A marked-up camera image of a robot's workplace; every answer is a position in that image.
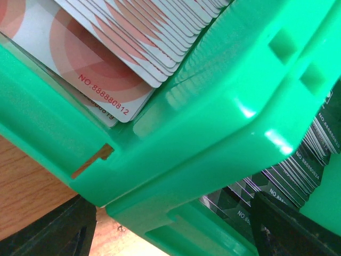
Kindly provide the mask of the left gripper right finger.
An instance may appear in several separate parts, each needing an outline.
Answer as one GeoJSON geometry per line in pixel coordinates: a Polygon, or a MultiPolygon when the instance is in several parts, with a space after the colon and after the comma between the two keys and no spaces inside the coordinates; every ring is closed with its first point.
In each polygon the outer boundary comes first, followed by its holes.
{"type": "Polygon", "coordinates": [[[340,255],[340,236],[273,196],[256,192],[250,204],[259,255],[340,255]]]}

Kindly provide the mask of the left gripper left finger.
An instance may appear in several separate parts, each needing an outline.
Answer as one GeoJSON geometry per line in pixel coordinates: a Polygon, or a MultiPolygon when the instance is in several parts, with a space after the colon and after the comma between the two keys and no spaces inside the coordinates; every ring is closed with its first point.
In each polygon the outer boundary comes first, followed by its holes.
{"type": "Polygon", "coordinates": [[[89,255],[96,207],[75,196],[1,240],[1,255],[89,255]]]}

